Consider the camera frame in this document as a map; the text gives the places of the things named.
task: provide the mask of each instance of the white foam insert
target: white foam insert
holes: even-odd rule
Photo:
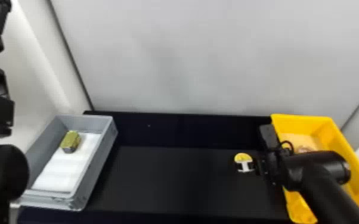
[[[72,154],[56,149],[43,171],[35,180],[32,189],[42,191],[72,192],[80,180],[88,160],[92,159],[101,137],[98,133],[79,132],[81,143]]]

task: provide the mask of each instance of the black table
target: black table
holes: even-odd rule
[[[18,223],[290,222],[281,187],[232,163],[239,152],[259,158],[269,117],[85,114],[113,116],[119,130],[86,209],[23,207]]]

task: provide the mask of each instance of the white backdrop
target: white backdrop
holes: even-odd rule
[[[52,0],[97,110],[325,115],[359,103],[359,1]]]

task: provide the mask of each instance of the yellow object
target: yellow object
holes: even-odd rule
[[[288,140],[296,148],[302,146],[313,150],[332,150],[340,154],[351,168],[351,180],[342,187],[359,205],[359,159],[330,117],[272,114],[271,120],[280,141]],[[284,188],[284,194],[288,214],[293,222],[317,222],[298,192]]]
[[[240,162],[249,162],[249,161],[253,161],[251,156],[249,154],[246,154],[246,153],[238,153],[235,155],[234,157],[234,161],[236,163],[240,163]]]
[[[60,143],[60,148],[64,150],[65,153],[73,153],[81,142],[81,137],[78,132],[70,130],[66,133],[63,140]]]

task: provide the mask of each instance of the yellow battery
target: yellow battery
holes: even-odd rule
[[[60,148],[63,149],[65,153],[73,153],[81,142],[81,137],[78,132],[70,130],[66,133],[63,140],[60,143]]]

